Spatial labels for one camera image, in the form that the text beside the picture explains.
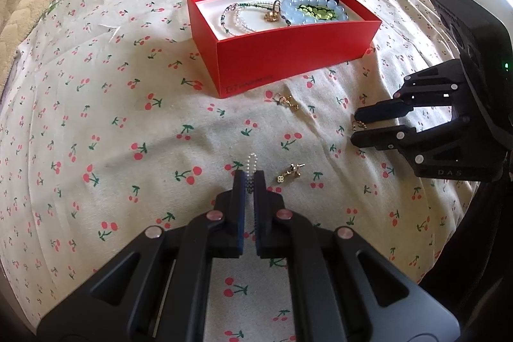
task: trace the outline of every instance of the red jewelry box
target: red jewelry box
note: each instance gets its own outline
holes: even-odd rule
[[[221,99],[361,58],[381,25],[357,0],[340,0],[361,20],[293,25],[218,39],[198,7],[201,1],[187,0],[192,37]],[[227,0],[226,6],[234,2]]]

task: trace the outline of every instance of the pink screw head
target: pink screw head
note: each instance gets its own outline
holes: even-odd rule
[[[223,218],[223,213],[220,210],[211,210],[207,212],[207,219],[209,221],[220,221]]]
[[[292,219],[292,211],[288,209],[280,209],[276,212],[276,217],[282,221],[289,221]]]
[[[355,233],[351,228],[347,228],[344,226],[339,228],[339,230],[337,231],[337,235],[341,239],[351,239],[355,235]]]

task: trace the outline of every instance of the bed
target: bed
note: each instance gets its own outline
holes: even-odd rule
[[[0,106],[0,260],[32,326],[145,227],[208,210],[252,152],[290,208],[350,225],[419,282],[476,184],[416,178],[397,152],[355,148],[351,115],[457,49],[429,0],[359,1],[383,20],[362,59],[220,100],[185,0],[54,0]],[[283,92],[298,112],[276,106]],[[418,109],[402,122],[450,117]],[[306,164],[301,178],[276,183],[291,163]],[[246,254],[215,263],[209,340],[294,340],[286,260],[255,259],[250,219],[245,232]]]

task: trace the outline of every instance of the light blue bead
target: light blue bead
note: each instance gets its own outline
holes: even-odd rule
[[[280,5],[280,9],[281,11],[287,15],[288,13],[292,12],[293,10],[296,9],[295,6],[293,6],[290,2],[283,2],[281,5]]]
[[[342,16],[342,15],[344,15],[344,14],[345,14],[345,9],[344,9],[344,7],[343,7],[343,6],[337,6],[337,7],[335,8],[335,15],[336,15],[337,17]]]
[[[305,14],[302,13],[300,10],[295,10],[292,13],[292,19],[294,21],[294,24],[300,25],[303,22],[303,20],[305,19]]]

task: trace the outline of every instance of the cherry print fabric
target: cherry print fabric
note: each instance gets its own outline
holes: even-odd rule
[[[145,227],[209,210],[251,152],[289,208],[351,226],[420,280],[476,185],[419,179],[397,151],[355,148],[351,114],[457,50],[429,0],[359,1],[383,19],[360,60],[220,100],[186,0],[60,0],[20,45],[0,112],[0,259],[30,322]],[[277,93],[299,111],[276,105]],[[450,117],[417,109],[401,122]],[[277,184],[291,163],[306,164],[303,175]],[[287,262],[255,257],[251,207],[244,256],[214,263],[206,335],[292,341]]]

